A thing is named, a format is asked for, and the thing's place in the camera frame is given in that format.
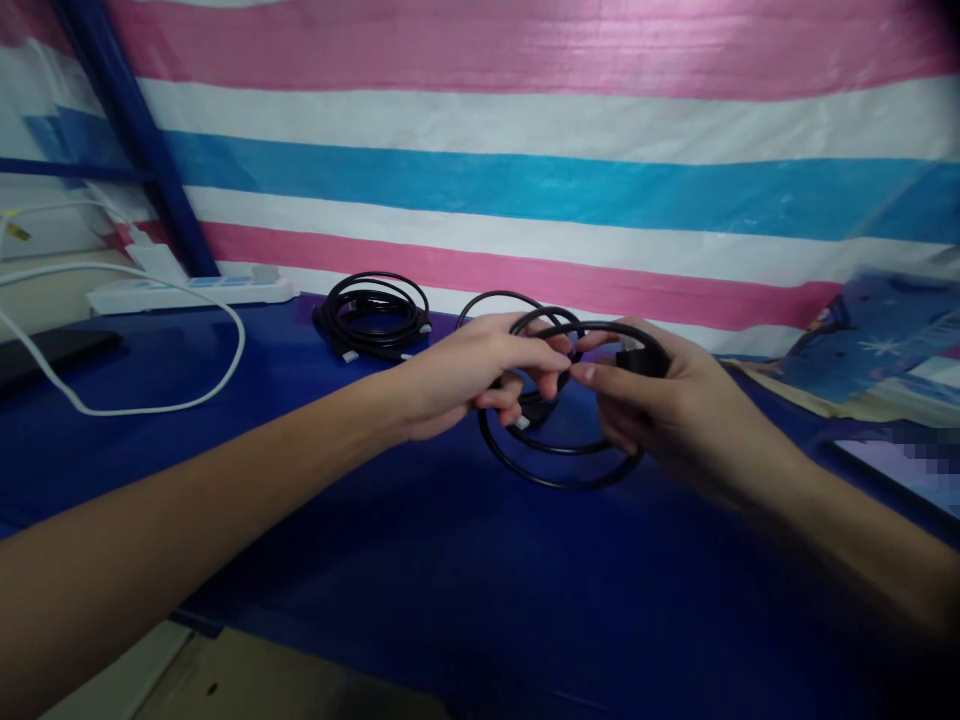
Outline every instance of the power strip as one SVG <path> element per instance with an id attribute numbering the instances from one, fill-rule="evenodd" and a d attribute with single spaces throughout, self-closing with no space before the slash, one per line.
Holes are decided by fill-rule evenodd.
<path id="1" fill-rule="evenodd" d="M 198 290 L 225 305 L 281 303 L 299 295 L 287 278 L 193 278 L 185 287 Z M 166 308 L 209 307 L 201 298 L 152 280 L 117 280 L 87 293 L 90 307 L 101 315 L 120 315 Z"/>

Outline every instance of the cable coil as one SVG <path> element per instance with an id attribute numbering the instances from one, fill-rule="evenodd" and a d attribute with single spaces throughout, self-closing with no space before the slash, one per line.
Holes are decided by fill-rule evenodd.
<path id="1" fill-rule="evenodd" d="M 380 278 L 409 285 L 420 296 L 423 307 L 419 307 L 409 293 Z M 392 292 L 349 289 L 361 284 L 380 285 Z M 395 317 L 397 322 L 387 328 L 358 324 L 378 315 Z M 341 280 L 327 295 L 323 305 L 314 308 L 313 324 L 327 336 L 337 355 L 348 363 L 361 354 L 390 362 L 409 360 L 412 356 L 403 351 L 432 330 L 430 304 L 420 286 L 403 275 L 386 271 L 362 272 Z"/>
<path id="2" fill-rule="evenodd" d="M 512 292 L 510 290 L 494 290 L 475 297 L 460 313 L 460 317 L 457 318 L 457 327 L 459 328 L 463 326 L 464 322 L 466 322 L 467 313 L 474 307 L 474 305 L 481 300 L 495 296 L 516 298 L 534 307 L 534 310 L 527 313 L 513 324 L 513 326 L 510 328 L 511 335 L 522 334 L 534 320 L 545 317 L 553 323 L 553 327 L 545 328 L 544 330 L 532 334 L 531 337 L 538 338 L 540 340 L 547 340 L 557 335 L 576 333 L 578 338 L 582 338 L 588 330 L 606 330 L 631 338 L 641 345 L 640 348 L 629 350 L 625 349 L 621 352 L 618 352 L 617 365 L 619 367 L 650 377 L 665 377 L 670 368 L 670 358 L 664 351 L 663 347 L 652 336 L 643 330 L 635 328 L 631 325 L 624 325 L 623 323 L 602 320 L 582 321 L 569 310 L 555 306 L 544 307 L 532 298 Z M 558 318 L 561 317 L 569 322 L 560 322 Z M 574 351 L 570 354 L 570 360 L 571 362 L 575 363 L 578 362 L 582 356 L 582 352 Z M 510 435 L 527 447 L 531 447 L 535 450 L 539 450 L 540 452 L 550 453 L 553 455 L 590 455 L 609 449 L 611 445 L 606 440 L 600 440 L 598 442 L 588 443 L 586 445 L 569 447 L 543 443 L 539 440 L 535 440 L 527 435 L 526 432 L 524 432 L 527 425 L 536 427 L 550 416 L 553 408 L 556 407 L 560 393 L 567 384 L 569 378 L 569 371 L 560 374 L 560 377 L 557 379 L 557 398 L 553 401 L 544 399 L 540 395 L 539 391 L 536 390 L 523 393 L 520 396 L 520 407 L 523 410 L 523 417 L 528 422 L 525 423 L 523 427 L 511 425 L 507 428 L 507 432 L 509 432 Z M 493 437 L 493 433 L 490 430 L 487 410 L 478 410 L 477 418 L 480 423 L 480 433 L 483 435 L 484 442 L 501 463 L 532 483 L 557 490 L 600 490 L 602 488 L 609 487 L 610 485 L 623 480 L 623 478 L 625 478 L 637 466 L 643 457 L 642 451 L 637 455 L 627 457 L 614 469 L 598 478 L 589 481 L 568 482 L 544 478 L 530 472 L 507 456 L 503 449 L 497 444 L 496 439 Z"/>

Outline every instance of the hand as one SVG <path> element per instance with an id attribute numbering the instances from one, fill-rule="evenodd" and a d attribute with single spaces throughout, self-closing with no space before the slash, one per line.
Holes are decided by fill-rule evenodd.
<path id="1" fill-rule="evenodd" d="M 473 407 L 498 411 L 501 425 L 520 419 L 518 398 L 523 390 L 520 376 L 506 372 L 519 368 L 537 383 L 548 399 L 557 394 L 557 376 L 570 367 L 564 353 L 572 346 L 565 336 L 549 341 L 509 334 L 510 326 L 525 313 L 486 315 L 472 320 L 455 333 L 415 355 L 384 375 L 398 390 L 409 412 L 407 436 L 426 440 L 456 425 Z M 546 324 L 535 321 L 527 328 L 533 334 Z M 501 387 L 490 385 L 502 377 Z"/>
<path id="2" fill-rule="evenodd" d="M 751 483 L 763 482 L 768 468 L 803 458 L 702 347 L 644 320 L 619 322 L 652 335 L 671 362 L 665 379 L 603 363 L 571 369 L 576 380 L 597 392 L 600 424 L 612 444 L 630 454 L 648 449 L 707 494 L 749 491 Z M 615 333 L 592 332 L 577 349 L 620 341 Z M 722 487 L 704 488 L 704 481 Z"/>

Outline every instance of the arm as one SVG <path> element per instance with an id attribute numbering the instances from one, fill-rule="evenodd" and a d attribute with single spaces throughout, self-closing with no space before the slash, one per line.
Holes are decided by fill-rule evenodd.
<path id="1" fill-rule="evenodd" d="M 0 717 L 36 717 L 374 455 L 446 430 L 474 404 L 514 422 L 520 379 L 487 389 L 507 368 L 555 393 L 569 361 L 508 335 L 517 317 L 475 320 L 397 368 L 0 543 Z"/>
<path id="2" fill-rule="evenodd" d="M 960 631 L 960 554 L 818 467 L 698 345 L 636 318 L 671 356 L 666 379 L 578 364 L 601 425 L 627 452 L 643 446 L 674 475 L 785 530 L 881 606 L 937 637 Z M 619 338 L 588 335 L 588 350 Z"/>

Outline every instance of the blue metal frame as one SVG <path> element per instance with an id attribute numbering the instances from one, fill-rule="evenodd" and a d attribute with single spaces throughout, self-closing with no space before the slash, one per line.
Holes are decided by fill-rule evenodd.
<path id="1" fill-rule="evenodd" d="M 143 185 L 188 273 L 218 276 L 163 135 L 140 92 L 101 0 L 50 0 L 133 170 L 0 158 L 0 172 Z"/>
<path id="2" fill-rule="evenodd" d="M 19 158 L 0 158 L 0 173 L 45 175 L 48 177 L 83 178 L 85 180 L 142 184 L 153 180 L 153 175 L 145 170 L 97 167 L 96 165 L 69 165 L 67 163 L 44 162 L 42 160 L 20 160 Z"/>

